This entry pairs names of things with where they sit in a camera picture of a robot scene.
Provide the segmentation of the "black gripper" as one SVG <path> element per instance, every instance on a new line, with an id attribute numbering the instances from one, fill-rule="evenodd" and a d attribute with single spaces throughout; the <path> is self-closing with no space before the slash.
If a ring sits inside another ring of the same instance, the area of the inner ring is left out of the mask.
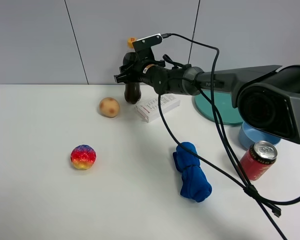
<path id="1" fill-rule="evenodd" d="M 165 61 L 155 60 L 154 53 L 151 47 L 136 51 L 128 50 L 122 60 L 122 66 L 119 67 L 119 74 L 114 75 L 116 83 L 143 83 L 141 78 L 144 77 L 145 68 L 149 65 L 165 67 Z"/>

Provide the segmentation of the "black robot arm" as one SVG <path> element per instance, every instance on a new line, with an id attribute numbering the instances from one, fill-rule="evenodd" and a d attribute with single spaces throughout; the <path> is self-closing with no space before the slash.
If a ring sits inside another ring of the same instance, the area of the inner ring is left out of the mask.
<path id="1" fill-rule="evenodd" d="M 127 53 L 117 83 L 144 83 L 156 93 L 196 96 L 199 89 L 229 93 L 231 104 L 253 128 L 300 144 L 300 65 L 265 65 L 205 72 L 172 61 Z"/>

